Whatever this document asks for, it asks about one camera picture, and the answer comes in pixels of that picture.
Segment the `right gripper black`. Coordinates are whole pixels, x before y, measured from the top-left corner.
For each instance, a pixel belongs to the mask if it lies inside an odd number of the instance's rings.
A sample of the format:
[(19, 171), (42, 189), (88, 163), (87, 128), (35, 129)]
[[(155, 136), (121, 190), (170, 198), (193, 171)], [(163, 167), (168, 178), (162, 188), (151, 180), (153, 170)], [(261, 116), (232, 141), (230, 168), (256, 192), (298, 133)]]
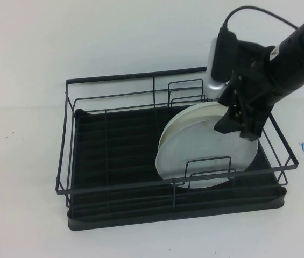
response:
[[(264, 47), (257, 43), (238, 41), (232, 77), (218, 102), (228, 107), (225, 115), (215, 124), (214, 130), (222, 134), (240, 132), (240, 137), (255, 141), (261, 137), (265, 115), (273, 108), (266, 104), (266, 96), (272, 89), (266, 74), (267, 62), (273, 46)], [(238, 103), (249, 111), (242, 114)]]

